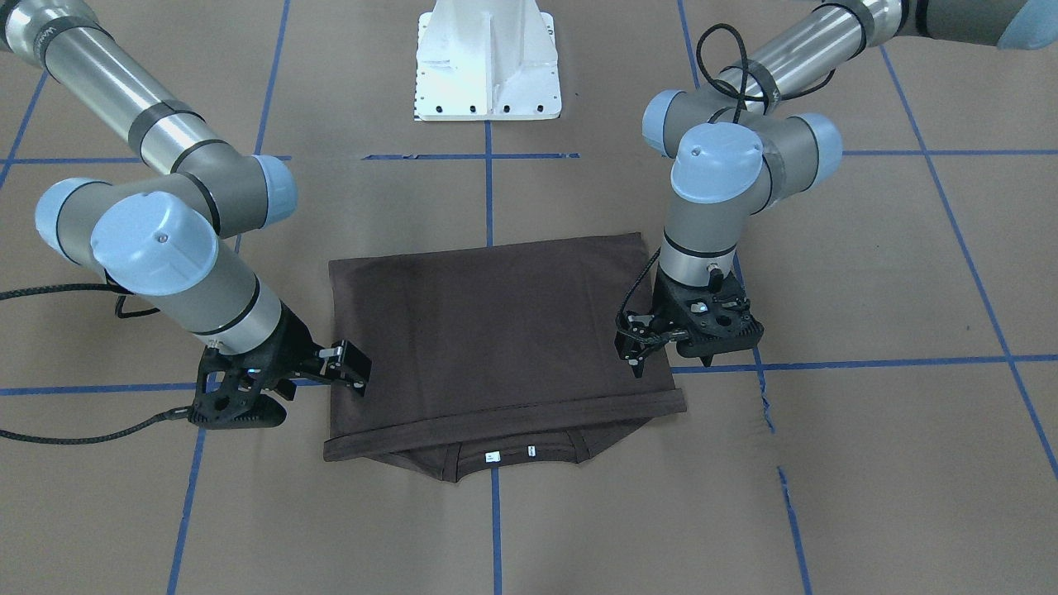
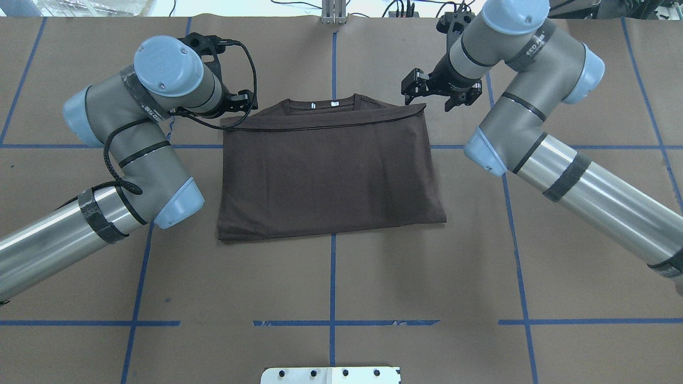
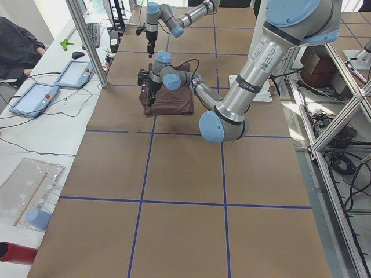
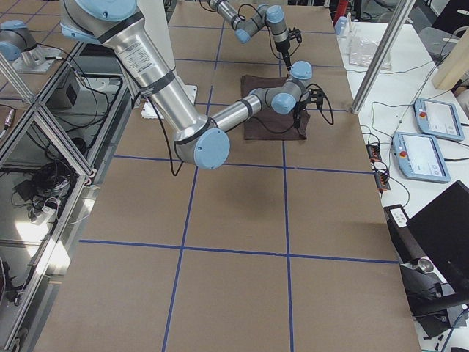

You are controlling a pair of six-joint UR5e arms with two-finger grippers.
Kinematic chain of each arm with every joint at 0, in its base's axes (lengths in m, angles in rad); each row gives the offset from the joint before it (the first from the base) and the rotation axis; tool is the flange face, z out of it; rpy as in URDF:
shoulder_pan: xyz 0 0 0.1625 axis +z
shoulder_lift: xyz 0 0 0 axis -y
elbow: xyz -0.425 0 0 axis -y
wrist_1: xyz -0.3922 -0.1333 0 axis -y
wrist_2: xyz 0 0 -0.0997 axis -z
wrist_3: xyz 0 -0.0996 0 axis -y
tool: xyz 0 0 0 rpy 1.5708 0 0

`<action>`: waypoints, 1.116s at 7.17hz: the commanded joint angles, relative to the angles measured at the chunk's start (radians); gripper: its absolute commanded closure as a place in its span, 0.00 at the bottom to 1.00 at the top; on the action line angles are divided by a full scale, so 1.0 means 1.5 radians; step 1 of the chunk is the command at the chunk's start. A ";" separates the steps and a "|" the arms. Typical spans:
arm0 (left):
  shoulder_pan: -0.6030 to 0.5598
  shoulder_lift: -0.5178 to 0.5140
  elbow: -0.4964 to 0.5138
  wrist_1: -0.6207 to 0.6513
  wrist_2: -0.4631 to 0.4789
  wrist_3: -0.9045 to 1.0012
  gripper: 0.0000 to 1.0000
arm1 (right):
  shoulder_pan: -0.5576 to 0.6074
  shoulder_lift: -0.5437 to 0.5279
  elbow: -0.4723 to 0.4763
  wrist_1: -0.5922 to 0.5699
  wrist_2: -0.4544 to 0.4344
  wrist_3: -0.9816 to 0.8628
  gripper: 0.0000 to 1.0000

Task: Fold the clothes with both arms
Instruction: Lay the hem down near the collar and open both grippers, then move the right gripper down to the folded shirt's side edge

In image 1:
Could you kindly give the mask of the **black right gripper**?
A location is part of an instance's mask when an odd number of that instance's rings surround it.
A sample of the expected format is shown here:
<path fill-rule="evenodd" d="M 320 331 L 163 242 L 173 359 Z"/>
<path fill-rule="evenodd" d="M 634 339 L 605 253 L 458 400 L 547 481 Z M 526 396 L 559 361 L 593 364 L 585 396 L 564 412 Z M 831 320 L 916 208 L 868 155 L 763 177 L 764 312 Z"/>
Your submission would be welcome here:
<path fill-rule="evenodd" d="M 322 348 L 286 305 L 281 305 L 275 331 L 245 356 L 245 387 L 269 389 L 286 402 L 293 402 L 298 390 L 294 380 L 298 378 L 338 383 L 364 396 L 371 372 L 373 361 L 349 341 Z"/>

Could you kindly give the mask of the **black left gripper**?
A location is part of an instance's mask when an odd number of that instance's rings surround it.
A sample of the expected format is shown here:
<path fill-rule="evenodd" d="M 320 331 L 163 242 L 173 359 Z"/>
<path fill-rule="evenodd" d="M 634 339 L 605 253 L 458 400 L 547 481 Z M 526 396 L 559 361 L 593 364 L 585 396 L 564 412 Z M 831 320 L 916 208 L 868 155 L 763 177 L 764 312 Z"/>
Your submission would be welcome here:
<path fill-rule="evenodd" d="M 662 346 L 661 332 L 683 331 L 678 341 L 694 343 L 703 338 L 703 315 L 692 312 L 693 302 L 703 302 L 703 288 L 681 285 L 664 271 L 656 275 L 651 298 L 650 315 L 624 310 L 615 317 L 616 335 L 613 339 L 619 357 L 631 366 L 635 378 L 645 375 L 650 355 Z M 703 368 L 711 368 L 715 355 L 699 358 Z"/>

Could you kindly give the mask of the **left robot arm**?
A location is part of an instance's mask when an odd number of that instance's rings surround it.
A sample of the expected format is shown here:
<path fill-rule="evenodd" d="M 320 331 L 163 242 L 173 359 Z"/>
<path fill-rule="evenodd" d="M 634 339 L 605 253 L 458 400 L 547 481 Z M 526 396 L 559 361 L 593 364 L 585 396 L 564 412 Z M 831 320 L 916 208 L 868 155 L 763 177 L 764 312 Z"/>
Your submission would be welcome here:
<path fill-rule="evenodd" d="M 839 65 L 897 36 L 1038 50 L 1056 41 L 1054 1 L 821 1 L 767 46 L 717 75 L 694 57 L 703 87 L 665 90 L 642 118 L 647 145 L 673 161 L 673 197 L 651 308 L 616 315 L 615 347 L 635 377 L 674 344 L 710 365 L 714 355 L 755 348 L 764 327 L 734 271 L 751 216 L 815 188 L 839 169 L 843 140 L 829 118 L 774 118 L 785 101 L 827 84 Z"/>

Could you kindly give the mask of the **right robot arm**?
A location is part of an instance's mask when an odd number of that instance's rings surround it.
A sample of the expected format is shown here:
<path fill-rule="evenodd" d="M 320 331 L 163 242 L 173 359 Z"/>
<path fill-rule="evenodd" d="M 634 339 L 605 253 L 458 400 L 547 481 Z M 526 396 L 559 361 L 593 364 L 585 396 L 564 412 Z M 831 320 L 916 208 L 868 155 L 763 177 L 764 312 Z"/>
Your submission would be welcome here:
<path fill-rule="evenodd" d="M 298 205 L 280 159 L 243 155 L 130 57 L 83 1 L 4 1 L 2 49 L 60 83 L 156 172 L 133 183 L 73 178 L 37 203 L 36 229 L 63 259 L 151 302 L 207 349 L 200 382 L 232 397 L 293 395 L 295 378 L 363 392 L 371 364 L 324 347 L 229 238 Z"/>

